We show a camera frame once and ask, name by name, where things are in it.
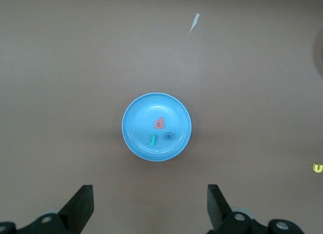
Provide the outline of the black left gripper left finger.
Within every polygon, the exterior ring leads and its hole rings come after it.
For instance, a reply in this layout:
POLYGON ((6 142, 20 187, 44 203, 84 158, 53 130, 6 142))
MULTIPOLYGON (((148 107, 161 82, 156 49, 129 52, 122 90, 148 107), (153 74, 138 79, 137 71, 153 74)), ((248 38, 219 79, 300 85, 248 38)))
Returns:
POLYGON ((93 186, 83 185, 58 213, 44 214, 21 229, 2 222, 1 233, 81 233, 93 211, 93 186))

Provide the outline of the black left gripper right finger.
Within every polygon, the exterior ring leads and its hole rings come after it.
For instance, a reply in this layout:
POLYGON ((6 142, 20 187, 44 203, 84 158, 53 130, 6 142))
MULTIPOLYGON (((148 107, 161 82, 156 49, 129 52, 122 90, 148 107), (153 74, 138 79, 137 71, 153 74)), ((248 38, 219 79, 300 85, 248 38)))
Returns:
POLYGON ((295 223, 272 219, 262 225, 241 211, 233 211, 217 184, 207 187, 207 212, 212 224, 208 233, 220 234, 302 234, 303 230, 295 223))

